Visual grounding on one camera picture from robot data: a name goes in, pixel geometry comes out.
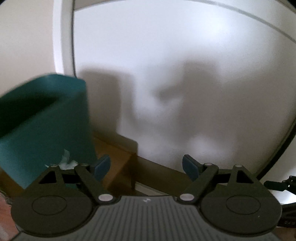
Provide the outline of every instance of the teal trash bin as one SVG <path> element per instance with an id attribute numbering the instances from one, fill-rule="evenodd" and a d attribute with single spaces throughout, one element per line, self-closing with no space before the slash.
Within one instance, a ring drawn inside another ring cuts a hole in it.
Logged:
<path id="1" fill-rule="evenodd" d="M 65 150 L 78 163 L 97 160 L 83 80 L 46 75 L 0 98 L 0 167 L 21 187 Z"/>

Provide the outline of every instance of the white trim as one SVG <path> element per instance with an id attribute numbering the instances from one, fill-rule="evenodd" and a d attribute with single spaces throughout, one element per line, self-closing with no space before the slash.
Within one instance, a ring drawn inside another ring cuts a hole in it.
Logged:
<path id="1" fill-rule="evenodd" d="M 164 196 L 164 195 L 168 195 L 164 192 L 161 192 L 161 191 L 158 191 L 154 188 L 151 188 L 151 187 L 148 187 L 142 183 L 139 183 L 139 182 L 136 182 L 135 184 L 135 190 L 136 191 L 139 191 L 145 195 L 148 195 L 148 196 Z"/>
<path id="2" fill-rule="evenodd" d="M 74 76 L 72 22 L 73 0 L 54 0 L 52 43 L 55 71 Z"/>

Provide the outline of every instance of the gray ribbed panel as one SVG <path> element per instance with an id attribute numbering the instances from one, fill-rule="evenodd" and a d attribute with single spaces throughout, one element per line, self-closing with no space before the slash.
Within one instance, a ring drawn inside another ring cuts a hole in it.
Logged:
<path id="1" fill-rule="evenodd" d="M 242 238 L 222 233 L 199 215 L 194 206 L 171 196 L 127 197 L 102 206 L 87 225 L 61 237 L 37 238 L 21 233 L 14 241 L 279 241 L 273 234 Z"/>

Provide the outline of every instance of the silver screw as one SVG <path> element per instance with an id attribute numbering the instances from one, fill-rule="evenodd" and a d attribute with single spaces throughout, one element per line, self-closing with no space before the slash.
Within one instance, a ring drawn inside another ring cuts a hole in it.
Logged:
<path id="1" fill-rule="evenodd" d="M 188 202 L 188 201 L 192 201 L 194 199 L 194 196 L 190 193 L 184 193 L 180 195 L 180 199 Z"/>
<path id="2" fill-rule="evenodd" d="M 102 202 L 109 202 L 113 199 L 113 196 L 111 194 L 101 194 L 99 196 L 99 200 Z"/>

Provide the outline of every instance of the beige wall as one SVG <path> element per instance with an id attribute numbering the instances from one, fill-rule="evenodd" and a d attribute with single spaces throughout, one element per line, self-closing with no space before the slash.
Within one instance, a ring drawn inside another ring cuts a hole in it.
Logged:
<path id="1" fill-rule="evenodd" d="M 55 72 L 54 0 L 6 0 L 0 5 L 0 96 L 34 76 Z"/>

